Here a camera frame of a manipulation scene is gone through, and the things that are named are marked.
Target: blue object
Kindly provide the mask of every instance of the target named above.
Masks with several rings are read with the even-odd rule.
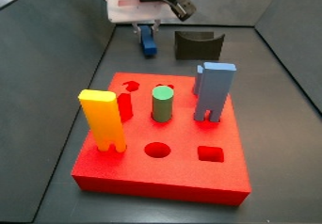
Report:
[[[142,25],[140,29],[140,45],[146,56],[152,56],[158,52],[156,43],[151,35],[151,29],[147,25]]]
[[[208,120],[219,121],[235,71],[231,63],[206,62],[204,66],[198,66],[194,93],[199,96],[194,120],[203,121],[206,110],[210,110]]]

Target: gray floor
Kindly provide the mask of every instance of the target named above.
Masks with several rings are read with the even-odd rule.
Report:
[[[36,222],[322,222],[322,122],[252,28],[162,26],[159,53],[144,58],[132,28],[119,26],[91,88],[115,72],[190,75],[200,61],[175,59],[175,30],[226,33],[222,61],[236,64],[231,96],[252,192],[239,208],[81,192],[71,177],[88,131],[80,112]]]

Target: red block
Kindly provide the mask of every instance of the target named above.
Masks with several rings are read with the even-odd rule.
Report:
[[[83,190],[171,200],[239,205],[250,193],[238,126],[230,97],[220,122],[194,121],[194,78],[116,73],[108,90],[136,81],[131,92],[134,117],[123,123],[127,150],[96,149],[87,135],[72,176]],[[175,89],[172,119],[151,118],[152,89]]]

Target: yellow block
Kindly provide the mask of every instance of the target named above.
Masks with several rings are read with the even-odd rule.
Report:
[[[93,133],[97,149],[105,152],[115,143],[116,151],[126,151],[123,126],[118,112],[118,97],[111,91],[84,89],[77,99]]]

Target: green cylinder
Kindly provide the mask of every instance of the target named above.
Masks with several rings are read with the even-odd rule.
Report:
[[[152,90],[152,119],[167,122],[172,117],[174,89],[158,86]]]

